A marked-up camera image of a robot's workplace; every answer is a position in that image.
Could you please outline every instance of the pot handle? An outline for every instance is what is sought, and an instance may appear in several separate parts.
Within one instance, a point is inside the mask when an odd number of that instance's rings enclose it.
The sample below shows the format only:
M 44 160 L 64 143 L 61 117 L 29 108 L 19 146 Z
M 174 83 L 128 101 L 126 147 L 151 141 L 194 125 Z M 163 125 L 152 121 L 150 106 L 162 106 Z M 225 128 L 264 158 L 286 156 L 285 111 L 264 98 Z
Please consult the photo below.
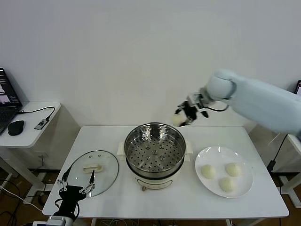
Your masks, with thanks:
M 184 156 L 184 161 L 190 161 L 190 155 L 193 154 L 191 142 L 189 140 L 185 140 L 186 143 L 186 153 Z
M 118 145 L 117 155 L 125 156 L 124 153 L 124 141 L 121 141 Z

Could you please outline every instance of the laptop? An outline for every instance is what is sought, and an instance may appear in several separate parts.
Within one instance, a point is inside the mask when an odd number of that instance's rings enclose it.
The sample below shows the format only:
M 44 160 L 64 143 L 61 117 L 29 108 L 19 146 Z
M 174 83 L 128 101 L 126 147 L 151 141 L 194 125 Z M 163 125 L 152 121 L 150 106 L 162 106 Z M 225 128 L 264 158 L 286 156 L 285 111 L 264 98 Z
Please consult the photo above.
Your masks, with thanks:
M 11 86 L 5 71 L 0 67 L 0 134 L 10 124 L 22 104 Z

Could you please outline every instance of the white side table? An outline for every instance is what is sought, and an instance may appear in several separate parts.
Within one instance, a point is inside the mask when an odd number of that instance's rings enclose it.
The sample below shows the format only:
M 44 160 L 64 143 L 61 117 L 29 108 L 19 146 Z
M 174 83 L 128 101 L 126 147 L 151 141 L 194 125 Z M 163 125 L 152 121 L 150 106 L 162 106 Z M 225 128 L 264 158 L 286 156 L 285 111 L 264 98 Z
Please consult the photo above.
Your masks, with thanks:
M 300 140 L 297 137 L 295 137 L 294 135 L 291 135 L 291 134 L 289 134 L 287 136 L 287 139 L 291 142 L 291 144 L 293 145 L 295 150 L 298 152 L 298 154 L 301 155 L 301 142 L 300 142 Z M 298 198 L 295 191 L 293 190 L 296 186 L 301 184 L 301 173 L 296 175 L 290 181 L 288 181 L 287 178 L 284 177 L 284 176 L 281 176 L 279 178 L 280 178 L 281 182 L 283 183 L 283 185 L 281 187 L 281 193 L 282 194 L 287 194 L 290 197 L 290 199 L 292 200 L 292 203 L 295 206 L 295 208 L 301 208 L 301 201 Z
M 31 173 L 26 166 L 22 163 L 19 156 L 12 153 L 10 148 L 30 148 L 35 145 L 39 137 L 45 131 L 46 127 L 51 123 L 53 117 L 56 115 L 61 107 L 59 102 L 28 102 L 24 103 L 22 110 L 33 111 L 41 109 L 44 107 L 53 106 L 55 111 L 51 115 L 49 122 L 44 126 L 42 130 L 36 130 L 34 127 L 44 118 L 50 115 L 53 109 L 45 109 L 35 113 L 19 114 L 13 121 L 24 120 L 25 125 L 23 132 L 17 136 L 10 136 L 8 130 L 6 129 L 0 135 L 0 157 L 16 172 L 22 175 L 26 180 L 28 180 L 32 187 L 29 190 L 27 196 L 33 196 L 37 191 L 44 190 L 44 183 L 42 179 L 46 175 L 45 173 L 40 173 L 36 177 Z M 45 191 L 51 191 L 53 185 L 46 185 Z M 26 198 L 26 201 L 31 202 L 33 197 Z

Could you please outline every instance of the black mouse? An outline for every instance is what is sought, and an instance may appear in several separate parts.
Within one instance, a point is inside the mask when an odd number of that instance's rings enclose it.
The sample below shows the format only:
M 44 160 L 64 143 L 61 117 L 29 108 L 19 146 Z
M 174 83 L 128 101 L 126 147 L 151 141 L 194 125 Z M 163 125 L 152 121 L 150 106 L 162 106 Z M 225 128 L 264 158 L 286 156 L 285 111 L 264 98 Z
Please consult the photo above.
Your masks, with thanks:
M 24 127 L 24 121 L 15 121 L 9 124 L 8 126 L 8 134 L 11 136 L 19 135 L 22 133 Z

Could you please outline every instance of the steamed bun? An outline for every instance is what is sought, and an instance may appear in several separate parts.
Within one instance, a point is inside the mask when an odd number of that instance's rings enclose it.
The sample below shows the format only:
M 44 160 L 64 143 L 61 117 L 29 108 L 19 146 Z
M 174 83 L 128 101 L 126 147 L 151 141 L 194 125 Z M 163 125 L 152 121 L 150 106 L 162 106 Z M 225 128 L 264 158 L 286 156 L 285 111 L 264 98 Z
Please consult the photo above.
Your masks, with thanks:
M 235 181 L 232 178 L 220 179 L 219 185 L 224 192 L 233 192 L 236 189 Z
M 201 172 L 207 179 L 212 179 L 216 175 L 216 170 L 212 165 L 204 165 L 201 167 Z
M 185 122 L 185 119 L 183 118 L 183 116 L 181 114 L 174 114 L 171 117 L 171 121 L 174 126 L 180 126 L 183 122 Z
M 232 177 L 238 177 L 242 174 L 241 167 L 234 162 L 226 165 L 226 172 Z

